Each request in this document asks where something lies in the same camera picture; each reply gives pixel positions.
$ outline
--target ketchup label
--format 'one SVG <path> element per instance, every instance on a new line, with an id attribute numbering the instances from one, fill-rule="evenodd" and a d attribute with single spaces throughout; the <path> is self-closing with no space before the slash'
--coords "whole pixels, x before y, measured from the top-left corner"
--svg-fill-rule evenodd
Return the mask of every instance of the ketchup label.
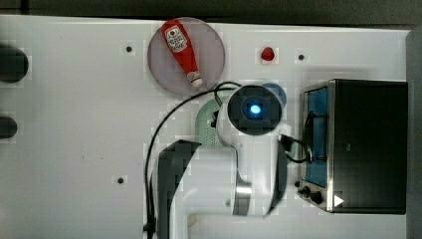
<path id="1" fill-rule="evenodd" d="M 165 38 L 167 40 L 168 47 L 173 52 L 181 52 L 187 47 L 187 40 L 178 26 L 172 26 L 165 30 Z"/>

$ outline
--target blue light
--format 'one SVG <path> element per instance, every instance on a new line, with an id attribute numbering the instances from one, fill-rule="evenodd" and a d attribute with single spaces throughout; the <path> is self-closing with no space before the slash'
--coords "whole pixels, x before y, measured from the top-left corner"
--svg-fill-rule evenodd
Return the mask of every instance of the blue light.
<path id="1" fill-rule="evenodd" d="M 253 105 L 253 106 L 251 106 L 251 112 L 253 114 L 259 114 L 261 112 L 261 108 L 258 107 L 257 105 Z"/>

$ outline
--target bottle cap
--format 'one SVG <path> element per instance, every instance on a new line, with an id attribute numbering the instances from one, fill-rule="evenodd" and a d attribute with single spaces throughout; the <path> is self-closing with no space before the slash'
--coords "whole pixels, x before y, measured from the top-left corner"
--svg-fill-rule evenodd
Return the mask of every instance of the bottle cap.
<path id="1" fill-rule="evenodd" d="M 202 79 L 198 78 L 197 80 L 193 81 L 191 84 L 192 84 L 192 87 L 198 88 L 202 85 Z"/>

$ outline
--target green object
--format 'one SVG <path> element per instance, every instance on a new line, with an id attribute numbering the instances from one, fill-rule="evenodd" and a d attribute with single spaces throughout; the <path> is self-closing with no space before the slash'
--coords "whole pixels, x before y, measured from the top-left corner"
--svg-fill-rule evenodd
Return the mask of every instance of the green object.
<path id="1" fill-rule="evenodd" d="M 225 97 L 220 96 L 220 98 L 224 102 Z M 216 139 L 216 129 L 215 127 L 211 126 L 211 122 L 214 121 L 213 115 L 219 110 L 220 107 L 215 100 L 207 102 L 199 110 L 195 121 L 195 141 L 208 146 L 221 146 L 221 143 L 218 141 L 218 139 Z M 294 157 L 296 150 L 297 146 L 294 144 L 292 146 L 292 151 L 289 152 L 289 155 Z"/>

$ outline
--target oven window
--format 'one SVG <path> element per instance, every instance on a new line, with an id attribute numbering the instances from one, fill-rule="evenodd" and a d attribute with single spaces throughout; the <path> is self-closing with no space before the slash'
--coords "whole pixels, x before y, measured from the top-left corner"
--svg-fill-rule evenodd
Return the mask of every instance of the oven window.
<path id="1" fill-rule="evenodd" d="M 311 140 L 314 161 L 307 163 L 305 180 L 326 187 L 326 132 L 328 121 L 328 89 L 322 88 L 308 92 L 308 114 L 310 125 L 306 130 Z"/>

